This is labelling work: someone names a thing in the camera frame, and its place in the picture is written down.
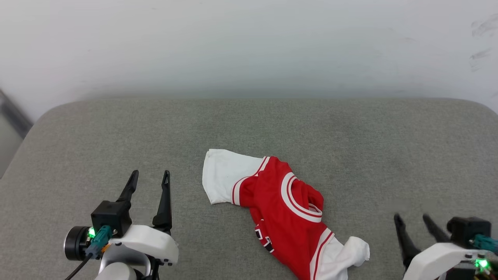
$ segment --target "green led light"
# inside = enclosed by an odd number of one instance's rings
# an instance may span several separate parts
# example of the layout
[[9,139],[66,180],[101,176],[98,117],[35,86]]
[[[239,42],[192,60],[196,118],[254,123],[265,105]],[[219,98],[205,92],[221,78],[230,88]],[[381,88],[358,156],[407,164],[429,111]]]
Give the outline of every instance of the green led light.
[[482,268],[487,268],[489,265],[488,261],[486,261],[486,260],[479,260],[477,262],[479,263],[479,266]]
[[95,229],[93,227],[88,229],[88,237],[90,237],[90,238],[95,237]]

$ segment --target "gray cushion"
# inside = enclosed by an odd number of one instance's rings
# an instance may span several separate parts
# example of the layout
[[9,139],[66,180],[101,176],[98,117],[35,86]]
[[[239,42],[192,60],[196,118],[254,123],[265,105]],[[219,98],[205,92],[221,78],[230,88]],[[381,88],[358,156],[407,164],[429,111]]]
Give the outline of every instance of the gray cushion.
[[[434,241],[422,213],[498,222],[498,117],[460,100],[99,100],[45,114],[0,181],[2,279],[63,279],[77,265],[62,244],[90,225],[140,171],[130,211],[150,225],[171,171],[179,264],[161,279],[294,279],[255,237],[248,209],[210,205],[206,151],[224,148],[287,161],[325,198],[323,221],[341,242],[358,236],[371,260],[350,279],[401,279],[392,217],[400,212],[421,248]],[[76,279],[93,279],[90,261]]]

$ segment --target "black cable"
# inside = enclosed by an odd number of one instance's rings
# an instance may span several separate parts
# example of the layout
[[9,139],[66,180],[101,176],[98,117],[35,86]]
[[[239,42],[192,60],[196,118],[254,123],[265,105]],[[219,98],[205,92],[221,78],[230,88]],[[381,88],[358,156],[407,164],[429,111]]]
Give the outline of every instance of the black cable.
[[78,273],[78,271],[80,271],[80,269],[85,266],[87,264],[87,262],[92,258],[92,253],[89,253],[87,255],[87,257],[80,263],[80,265],[73,271],[71,272],[71,274],[69,274],[69,276],[67,276],[66,280],[69,280],[71,278],[74,277],[74,275],[76,275],[76,273]]
[[159,262],[160,260],[158,259],[154,260],[154,264],[152,267],[152,275],[151,275],[152,280],[159,280]]

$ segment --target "white background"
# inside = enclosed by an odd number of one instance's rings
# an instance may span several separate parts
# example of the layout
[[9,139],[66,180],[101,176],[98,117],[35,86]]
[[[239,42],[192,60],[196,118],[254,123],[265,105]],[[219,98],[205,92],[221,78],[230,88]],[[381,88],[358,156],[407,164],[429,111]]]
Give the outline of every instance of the white background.
[[0,0],[0,88],[97,97],[452,97],[498,111],[497,0]]

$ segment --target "red jersey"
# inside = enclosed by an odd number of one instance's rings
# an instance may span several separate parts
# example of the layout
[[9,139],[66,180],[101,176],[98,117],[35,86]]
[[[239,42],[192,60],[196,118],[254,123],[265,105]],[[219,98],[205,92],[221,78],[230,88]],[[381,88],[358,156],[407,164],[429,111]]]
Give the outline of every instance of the red jersey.
[[203,185],[212,204],[248,207],[261,244],[301,280],[347,279],[347,267],[370,256],[359,238],[350,239],[344,250],[322,222],[322,195],[277,157],[211,149]]

